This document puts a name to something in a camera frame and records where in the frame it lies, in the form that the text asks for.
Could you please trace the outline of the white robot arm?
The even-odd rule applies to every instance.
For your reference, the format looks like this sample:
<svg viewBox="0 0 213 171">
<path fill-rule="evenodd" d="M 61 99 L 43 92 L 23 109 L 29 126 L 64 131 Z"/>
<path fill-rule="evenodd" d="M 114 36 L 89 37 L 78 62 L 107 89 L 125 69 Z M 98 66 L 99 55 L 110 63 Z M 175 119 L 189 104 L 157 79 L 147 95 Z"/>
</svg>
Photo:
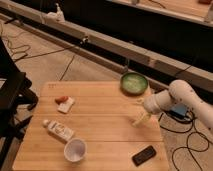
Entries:
<svg viewBox="0 0 213 171">
<path fill-rule="evenodd" d="M 166 90 L 142 99 L 141 116 L 133 126 L 147 122 L 152 114 L 169 111 L 177 104 L 185 105 L 202 124 L 213 134 L 213 106 L 203 101 L 194 89 L 184 80 L 174 80 Z"/>
</svg>

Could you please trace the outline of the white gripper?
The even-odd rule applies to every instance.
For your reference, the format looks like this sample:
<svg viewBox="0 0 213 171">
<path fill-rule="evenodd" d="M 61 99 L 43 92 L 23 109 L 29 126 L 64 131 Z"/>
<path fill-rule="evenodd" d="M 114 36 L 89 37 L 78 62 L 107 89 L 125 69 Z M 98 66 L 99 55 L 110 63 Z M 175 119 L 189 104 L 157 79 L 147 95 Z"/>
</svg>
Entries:
<svg viewBox="0 0 213 171">
<path fill-rule="evenodd" d="M 147 98 L 139 98 L 136 100 L 137 104 L 144 106 L 148 112 L 142 112 L 140 117 L 133 122 L 133 126 L 137 127 L 149 121 L 151 114 L 157 114 L 162 111 L 169 111 L 173 105 L 172 97 L 167 90 L 152 94 Z"/>
</svg>

